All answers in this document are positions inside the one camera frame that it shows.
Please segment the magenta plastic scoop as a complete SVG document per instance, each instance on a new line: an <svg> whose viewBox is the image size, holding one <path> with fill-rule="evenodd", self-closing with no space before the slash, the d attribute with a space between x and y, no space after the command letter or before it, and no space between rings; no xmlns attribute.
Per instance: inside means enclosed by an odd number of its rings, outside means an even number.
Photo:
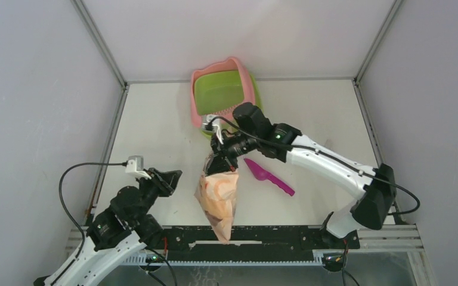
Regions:
<svg viewBox="0 0 458 286"><path fill-rule="evenodd" d="M258 181L270 181L278 188L283 190L286 194L293 197L295 195L295 191L284 181L280 178L275 176L273 173L269 172L268 170L264 169L260 166L257 162L249 159L244 158L244 162L246 163L247 167L249 168L250 172L253 174L254 178Z"/></svg>

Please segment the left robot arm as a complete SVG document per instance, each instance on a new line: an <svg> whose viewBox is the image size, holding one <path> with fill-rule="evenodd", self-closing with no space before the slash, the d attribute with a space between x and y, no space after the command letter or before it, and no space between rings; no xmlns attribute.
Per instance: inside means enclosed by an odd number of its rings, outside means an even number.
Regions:
<svg viewBox="0 0 458 286"><path fill-rule="evenodd" d="M98 214L82 241L60 268L49 276L37 278L34 285L98 285L113 269L136 252L158 247L163 228L149 213L160 197L170 197L182 171L145 171L138 186L125 186Z"/></svg>

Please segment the pink green litter box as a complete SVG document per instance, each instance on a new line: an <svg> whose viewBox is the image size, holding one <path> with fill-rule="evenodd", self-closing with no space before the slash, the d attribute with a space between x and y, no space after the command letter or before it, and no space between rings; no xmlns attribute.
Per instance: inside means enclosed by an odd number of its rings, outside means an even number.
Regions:
<svg viewBox="0 0 458 286"><path fill-rule="evenodd" d="M195 128L201 128L202 116L208 114L232 120L233 110L245 102L262 108L257 82L238 58L228 57L192 72L190 115Z"/></svg>

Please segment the cat litter bag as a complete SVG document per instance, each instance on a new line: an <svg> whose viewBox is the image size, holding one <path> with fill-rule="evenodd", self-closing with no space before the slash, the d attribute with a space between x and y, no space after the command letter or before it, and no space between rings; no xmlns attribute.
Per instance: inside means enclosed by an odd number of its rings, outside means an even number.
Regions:
<svg viewBox="0 0 458 286"><path fill-rule="evenodd" d="M219 242L228 244L237 205L238 171L209 174L215 156L205 158L199 184L194 193Z"/></svg>

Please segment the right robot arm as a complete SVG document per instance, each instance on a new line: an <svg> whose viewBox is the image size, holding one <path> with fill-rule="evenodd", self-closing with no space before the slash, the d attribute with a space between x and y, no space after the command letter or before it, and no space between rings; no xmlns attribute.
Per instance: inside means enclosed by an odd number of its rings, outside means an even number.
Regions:
<svg viewBox="0 0 458 286"><path fill-rule="evenodd" d="M233 111L234 122L202 116L202 129L212 132L208 175L236 171L238 158L257 150L267 158L301 166L343 188L354 202L328 216L321 242L335 248L354 230L380 230L396 196L394 171L357 163L313 141L286 123L272 124L256 105L245 102Z"/></svg>

